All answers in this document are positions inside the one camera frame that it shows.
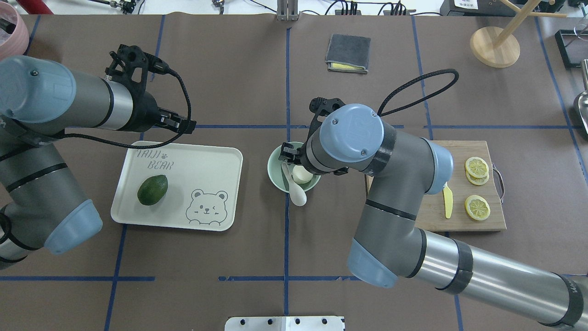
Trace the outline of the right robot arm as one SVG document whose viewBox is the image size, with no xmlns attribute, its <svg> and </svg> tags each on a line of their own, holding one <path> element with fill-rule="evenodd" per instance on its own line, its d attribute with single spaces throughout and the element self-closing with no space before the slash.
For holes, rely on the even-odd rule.
<svg viewBox="0 0 588 331">
<path fill-rule="evenodd" d="M 426 138 L 397 131 L 373 109 L 314 98 L 302 147 L 283 143 L 280 160 L 315 175 L 355 169 L 373 178 L 347 267 L 360 280 L 391 288 L 399 277 L 428 281 L 559 331 L 587 329 L 587 285 L 416 227 L 426 194 L 442 191 L 453 157 Z"/>
</svg>

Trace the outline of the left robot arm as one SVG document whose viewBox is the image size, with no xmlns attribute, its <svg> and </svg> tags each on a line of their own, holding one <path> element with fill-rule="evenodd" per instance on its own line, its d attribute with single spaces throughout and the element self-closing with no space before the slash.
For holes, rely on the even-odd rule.
<svg viewBox="0 0 588 331">
<path fill-rule="evenodd" d="M 138 46 L 110 52 L 105 77 L 69 69 L 27 55 L 1 61 L 1 184 L 12 202 L 1 209 L 2 269 L 46 248 L 62 254 L 103 227 L 87 197 L 55 147 L 82 138 L 132 148 L 103 138 L 66 133 L 69 127 L 145 132 L 154 126 L 175 136 L 191 134 L 197 122 L 181 76 Z M 157 105 L 146 91 L 149 73 L 175 77 L 187 102 L 187 116 Z"/>
</svg>

